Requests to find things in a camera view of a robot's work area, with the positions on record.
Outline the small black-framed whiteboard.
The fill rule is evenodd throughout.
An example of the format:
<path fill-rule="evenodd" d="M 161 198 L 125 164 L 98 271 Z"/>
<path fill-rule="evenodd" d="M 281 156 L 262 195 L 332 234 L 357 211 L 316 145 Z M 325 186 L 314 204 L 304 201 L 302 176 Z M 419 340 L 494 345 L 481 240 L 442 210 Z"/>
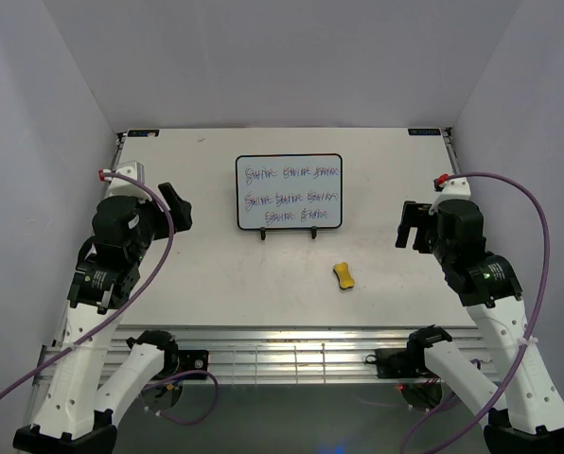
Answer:
<path fill-rule="evenodd" d="M 239 229 L 319 231 L 343 225 L 341 155 L 240 155 L 235 170 Z"/>

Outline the yellow bone-shaped eraser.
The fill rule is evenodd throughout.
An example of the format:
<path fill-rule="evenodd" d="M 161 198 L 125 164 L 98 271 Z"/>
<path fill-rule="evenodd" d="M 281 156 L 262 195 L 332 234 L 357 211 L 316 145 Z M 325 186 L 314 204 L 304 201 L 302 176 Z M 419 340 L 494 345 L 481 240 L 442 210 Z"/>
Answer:
<path fill-rule="evenodd" d="M 337 277 L 340 289 L 347 290 L 355 287 L 355 280 L 352 277 L 349 266 L 346 262 L 335 264 L 333 266 L 333 272 Z"/>

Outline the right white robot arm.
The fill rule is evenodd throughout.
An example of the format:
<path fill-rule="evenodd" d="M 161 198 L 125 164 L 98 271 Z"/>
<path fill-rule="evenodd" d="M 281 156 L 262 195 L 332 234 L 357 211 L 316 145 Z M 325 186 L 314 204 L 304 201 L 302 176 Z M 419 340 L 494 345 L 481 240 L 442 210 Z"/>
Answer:
<path fill-rule="evenodd" d="M 417 375 L 433 373 L 478 416 L 491 453 L 564 453 L 564 401 L 536 341 L 527 335 L 522 290 L 510 263 L 486 250 L 484 216 L 472 201 L 405 201 L 396 245 L 416 231 L 414 250 L 431 253 L 476 323 L 500 384 L 467 360 L 451 335 L 431 325 L 412 333 L 403 356 Z"/>

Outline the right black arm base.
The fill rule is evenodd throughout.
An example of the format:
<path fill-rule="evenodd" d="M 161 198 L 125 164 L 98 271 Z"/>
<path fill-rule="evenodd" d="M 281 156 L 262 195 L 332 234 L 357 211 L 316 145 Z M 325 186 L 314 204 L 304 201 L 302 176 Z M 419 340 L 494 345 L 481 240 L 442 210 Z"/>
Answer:
<path fill-rule="evenodd" d="M 406 350 L 376 349 L 365 357 L 364 363 L 374 366 L 380 379 L 432 377 L 432 373 Z"/>

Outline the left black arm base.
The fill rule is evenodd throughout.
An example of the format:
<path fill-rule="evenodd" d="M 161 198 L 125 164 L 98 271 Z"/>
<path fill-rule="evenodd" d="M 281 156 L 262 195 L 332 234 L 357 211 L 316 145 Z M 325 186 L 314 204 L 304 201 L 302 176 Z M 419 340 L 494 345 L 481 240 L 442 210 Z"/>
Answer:
<path fill-rule="evenodd" d="M 167 376 L 189 371 L 207 371 L 209 356 L 210 353 L 208 350 L 179 350 L 176 356 L 176 369 L 167 372 Z"/>

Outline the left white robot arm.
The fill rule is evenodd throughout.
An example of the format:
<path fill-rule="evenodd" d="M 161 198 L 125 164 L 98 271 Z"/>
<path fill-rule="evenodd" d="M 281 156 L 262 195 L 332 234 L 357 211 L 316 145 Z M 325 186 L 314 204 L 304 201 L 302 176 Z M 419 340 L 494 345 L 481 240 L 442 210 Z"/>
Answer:
<path fill-rule="evenodd" d="M 13 446 L 26 453 L 110 453 L 117 426 L 141 387 L 170 377 L 180 366 L 178 349 L 163 331 L 146 332 L 129 346 L 129 365 L 120 367 L 105 390 L 98 383 L 121 315 L 152 278 L 139 268 L 152 242 L 170 242 L 192 226 L 191 204 L 171 183 L 157 192 L 122 179 L 121 193 L 103 199 L 83 243 L 67 295 L 62 356 L 33 420 L 17 429 Z"/>

